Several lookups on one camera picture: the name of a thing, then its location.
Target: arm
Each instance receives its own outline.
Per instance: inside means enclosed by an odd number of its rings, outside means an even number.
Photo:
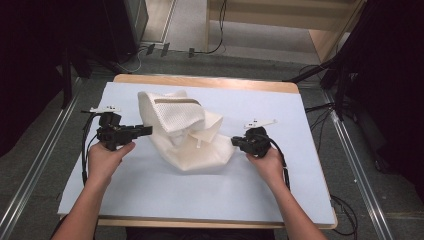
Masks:
[[[129,143],[111,152],[97,143],[90,148],[87,182],[52,239],[93,239],[103,195],[122,158],[134,147],[134,143]]]
[[[281,215],[291,240],[296,239],[326,239],[323,233],[306,215],[296,199],[290,193],[283,180],[281,156],[274,148],[270,148],[263,158],[250,154],[247,158],[255,165],[261,177],[265,180],[280,208]]]

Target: right hand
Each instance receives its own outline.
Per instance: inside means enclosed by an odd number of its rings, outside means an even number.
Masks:
[[[277,149],[271,147],[262,158],[257,158],[249,153],[246,154],[246,157],[255,165],[259,174],[268,185],[283,180],[282,159]]]

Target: brown stripe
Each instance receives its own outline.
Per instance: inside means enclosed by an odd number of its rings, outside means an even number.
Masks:
[[[194,103],[197,105],[200,105],[200,103],[194,99],[165,99],[165,98],[159,98],[155,99],[155,104],[158,103]]]

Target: gray floor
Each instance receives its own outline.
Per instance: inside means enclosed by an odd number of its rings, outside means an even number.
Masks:
[[[176,52],[170,52],[168,56],[161,58],[159,51],[149,56],[142,56],[141,60],[142,65],[136,74],[225,76],[267,81],[290,79],[298,75],[299,70],[304,66],[297,63],[225,56],[197,55],[189,59],[187,54]],[[125,66],[131,69],[137,68],[137,59]],[[113,79],[107,70],[94,67],[96,71],[91,79],[84,80],[85,84],[75,109],[9,239],[46,239],[58,221],[56,211],[60,194],[79,155],[81,129],[87,119],[87,116],[79,111],[97,106],[105,83]],[[323,93],[317,87],[317,82],[317,78],[313,77],[299,85],[305,107],[324,103]],[[61,95],[59,94],[26,131],[16,147],[0,158],[0,212],[2,214],[6,211],[9,201],[23,181],[38,149],[54,124],[59,114],[60,104]],[[314,122],[319,114],[319,112],[308,114],[309,121]],[[345,124],[395,239],[422,239],[424,209],[413,186],[401,176],[385,175],[376,171],[372,155],[360,129],[349,119]],[[320,127],[313,131],[317,142],[319,129]],[[324,125],[320,159],[330,193],[351,204],[358,216],[359,239],[378,239],[331,120]],[[338,228],[348,232],[350,225],[344,214],[337,210],[337,216]],[[329,239],[344,238],[331,230],[324,232]],[[284,230],[276,230],[276,233],[277,239],[285,239]],[[99,227],[98,229],[98,239],[124,239],[124,237],[124,229],[120,227]]]

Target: hand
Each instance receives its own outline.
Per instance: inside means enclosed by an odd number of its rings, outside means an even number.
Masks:
[[[97,187],[106,188],[113,173],[122,162],[122,158],[131,152],[135,143],[131,142],[116,151],[110,151],[101,143],[97,143],[88,152],[88,179],[87,184],[95,184]]]
[[[276,181],[283,180],[283,165],[277,149],[271,147],[262,158],[257,158],[251,154],[246,154],[246,157],[255,165],[268,186]]]

